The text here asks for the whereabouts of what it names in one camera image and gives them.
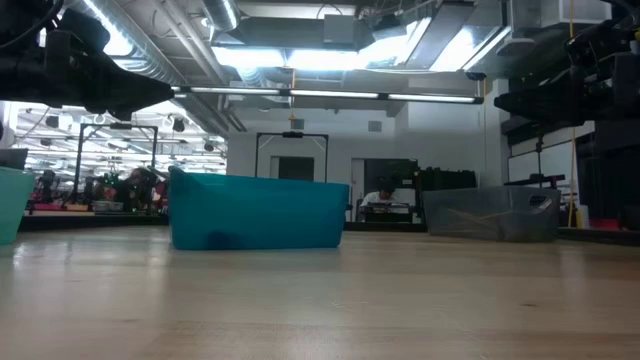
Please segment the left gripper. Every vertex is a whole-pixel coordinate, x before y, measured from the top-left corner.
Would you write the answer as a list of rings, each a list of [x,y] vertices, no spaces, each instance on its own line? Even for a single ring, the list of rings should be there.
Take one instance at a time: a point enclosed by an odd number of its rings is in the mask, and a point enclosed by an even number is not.
[[[70,31],[48,32],[44,45],[28,43],[29,102],[82,106],[90,113],[130,121],[133,113],[173,97],[169,84],[119,67]]]

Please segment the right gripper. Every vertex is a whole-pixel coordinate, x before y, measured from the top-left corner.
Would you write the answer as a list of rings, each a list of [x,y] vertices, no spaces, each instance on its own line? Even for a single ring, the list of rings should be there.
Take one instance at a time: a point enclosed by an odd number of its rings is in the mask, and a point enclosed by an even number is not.
[[[594,25],[565,45],[571,67],[545,84],[508,92],[494,105],[545,124],[640,121],[640,28],[615,22]],[[578,113],[558,102],[573,101]]]

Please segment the gold fork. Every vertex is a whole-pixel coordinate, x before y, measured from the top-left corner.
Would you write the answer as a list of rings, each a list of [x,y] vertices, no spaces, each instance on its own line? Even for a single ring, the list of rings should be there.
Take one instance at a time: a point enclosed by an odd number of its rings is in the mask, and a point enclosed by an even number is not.
[[[541,202],[541,203],[539,203],[537,205],[534,205],[529,210],[509,210],[509,211],[505,211],[505,212],[500,212],[501,216],[491,219],[491,222],[494,225],[496,225],[496,227],[497,227],[497,221],[500,218],[506,218],[506,217],[509,217],[509,216],[520,216],[520,215],[528,215],[528,216],[537,215],[537,214],[540,214],[540,213],[544,212],[546,209],[551,207],[553,204],[554,204],[554,201],[552,199],[546,198],[543,202]]]
[[[494,225],[491,222],[491,219],[493,218],[497,218],[501,216],[501,213],[494,213],[494,214],[490,214],[490,215],[484,215],[484,216],[478,216],[478,215],[474,215],[468,212],[464,212],[464,211],[459,211],[459,210],[455,210],[452,208],[447,208],[447,211],[453,213],[454,215],[457,215],[458,217],[469,221],[471,223],[475,223],[477,225],[483,226],[485,228],[489,228],[489,229],[495,229],[496,225]]]

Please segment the translucent gray plastic bin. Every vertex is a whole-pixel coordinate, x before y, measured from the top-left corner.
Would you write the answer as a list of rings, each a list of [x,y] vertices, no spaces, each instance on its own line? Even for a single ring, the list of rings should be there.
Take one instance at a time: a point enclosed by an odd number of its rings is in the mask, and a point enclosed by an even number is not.
[[[500,218],[495,229],[466,221],[452,208],[478,216],[509,210],[529,210],[546,198],[554,204],[537,215]],[[425,191],[422,195],[428,232],[434,236],[513,243],[552,242],[559,224],[561,193],[555,189],[498,186]]]

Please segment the teal plastic bin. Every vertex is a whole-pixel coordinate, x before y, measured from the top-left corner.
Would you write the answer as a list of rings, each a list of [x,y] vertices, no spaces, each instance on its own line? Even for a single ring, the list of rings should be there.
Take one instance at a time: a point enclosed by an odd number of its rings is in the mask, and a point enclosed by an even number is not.
[[[15,241],[34,182],[31,173],[0,167],[0,245]]]

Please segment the blue plastic bin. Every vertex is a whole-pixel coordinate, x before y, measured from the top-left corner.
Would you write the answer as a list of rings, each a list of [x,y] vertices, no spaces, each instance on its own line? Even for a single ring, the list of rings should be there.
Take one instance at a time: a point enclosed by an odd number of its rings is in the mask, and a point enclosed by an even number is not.
[[[349,188],[170,169],[169,226],[178,250],[336,248]]]

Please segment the person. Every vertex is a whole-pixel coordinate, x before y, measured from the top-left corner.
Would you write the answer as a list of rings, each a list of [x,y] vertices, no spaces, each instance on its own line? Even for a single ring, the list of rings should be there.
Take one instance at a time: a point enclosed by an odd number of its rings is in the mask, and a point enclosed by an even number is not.
[[[136,168],[126,179],[125,199],[130,202],[146,203],[152,195],[157,176],[146,168]]]
[[[397,201],[394,197],[395,187],[392,185],[382,185],[378,190],[368,193],[360,203],[361,207],[376,204],[392,204]]]

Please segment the background robot workstation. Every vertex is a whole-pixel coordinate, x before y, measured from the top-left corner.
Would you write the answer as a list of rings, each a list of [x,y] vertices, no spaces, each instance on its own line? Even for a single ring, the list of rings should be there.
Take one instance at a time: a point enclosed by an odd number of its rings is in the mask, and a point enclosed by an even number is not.
[[[51,170],[46,170],[37,180],[34,191],[29,196],[27,209],[30,211],[73,211],[94,213],[154,213],[163,212],[168,204],[169,181],[158,175],[148,202],[130,202],[125,199],[126,179],[116,173],[88,176],[80,181],[78,198],[70,197],[74,181],[63,182]]]

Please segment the black equipment boxes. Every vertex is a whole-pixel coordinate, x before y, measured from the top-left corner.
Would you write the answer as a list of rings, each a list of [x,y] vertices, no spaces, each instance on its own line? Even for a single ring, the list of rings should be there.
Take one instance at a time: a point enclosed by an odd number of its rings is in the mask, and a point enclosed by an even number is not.
[[[476,188],[476,175],[470,170],[442,170],[428,167],[420,171],[423,191],[455,190]]]

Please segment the dark monitor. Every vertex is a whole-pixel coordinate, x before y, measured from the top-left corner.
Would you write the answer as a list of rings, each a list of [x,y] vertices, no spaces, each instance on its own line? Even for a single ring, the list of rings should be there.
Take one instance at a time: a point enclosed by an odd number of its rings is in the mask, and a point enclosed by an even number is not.
[[[28,156],[27,149],[0,149],[0,167],[22,171]]]

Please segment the dark shelf cabinet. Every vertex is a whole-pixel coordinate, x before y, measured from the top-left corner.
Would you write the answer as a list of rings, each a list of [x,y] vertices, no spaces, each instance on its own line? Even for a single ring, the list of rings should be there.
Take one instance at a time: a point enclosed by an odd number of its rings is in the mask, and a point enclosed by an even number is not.
[[[364,223],[415,223],[417,221],[417,162],[409,159],[365,159],[363,194],[358,198],[358,221]],[[365,195],[382,185],[395,187],[392,204],[361,207]]]

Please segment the bright ceiling light panel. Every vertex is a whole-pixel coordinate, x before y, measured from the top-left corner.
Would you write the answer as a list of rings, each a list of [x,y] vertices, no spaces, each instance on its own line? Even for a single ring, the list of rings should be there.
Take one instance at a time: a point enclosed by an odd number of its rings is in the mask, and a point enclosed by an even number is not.
[[[367,70],[382,73],[469,71],[511,33],[509,26],[464,25],[454,36],[438,35],[429,18],[403,35],[375,40],[361,50],[278,49],[214,46],[218,62],[240,69],[286,67],[306,71]]]

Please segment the long black light bar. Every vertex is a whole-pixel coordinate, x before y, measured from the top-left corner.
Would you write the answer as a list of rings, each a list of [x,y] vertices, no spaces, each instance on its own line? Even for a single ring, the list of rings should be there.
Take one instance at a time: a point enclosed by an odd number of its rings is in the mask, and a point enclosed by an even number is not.
[[[441,95],[441,94],[414,94],[414,93],[386,93],[386,92],[359,92],[339,90],[309,90],[301,88],[248,88],[248,87],[202,87],[202,86],[171,86],[175,95],[187,94],[217,94],[217,95],[242,95],[242,96],[267,96],[267,97],[313,97],[335,98],[354,100],[376,100],[394,102],[421,102],[421,103],[446,103],[479,105],[484,102],[483,97]]]

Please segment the silver round duct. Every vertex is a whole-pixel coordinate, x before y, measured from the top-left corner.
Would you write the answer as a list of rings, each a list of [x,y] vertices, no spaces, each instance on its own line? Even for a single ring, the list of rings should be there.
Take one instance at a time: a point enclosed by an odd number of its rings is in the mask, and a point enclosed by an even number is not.
[[[219,32],[234,30],[241,21],[235,0],[201,0],[211,26]]]

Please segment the black aluminium table frame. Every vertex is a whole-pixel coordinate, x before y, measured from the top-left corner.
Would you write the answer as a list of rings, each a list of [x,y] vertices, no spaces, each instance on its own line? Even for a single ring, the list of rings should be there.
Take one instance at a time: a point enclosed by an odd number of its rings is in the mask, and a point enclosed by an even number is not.
[[[25,215],[21,220],[19,232],[69,230],[99,227],[120,226],[168,226],[166,216],[147,215]],[[345,231],[358,232],[425,232],[426,227],[418,224],[392,223],[350,223],[344,226]],[[619,245],[640,248],[640,232],[583,230],[559,228],[557,238],[561,240],[587,242],[595,244]]]

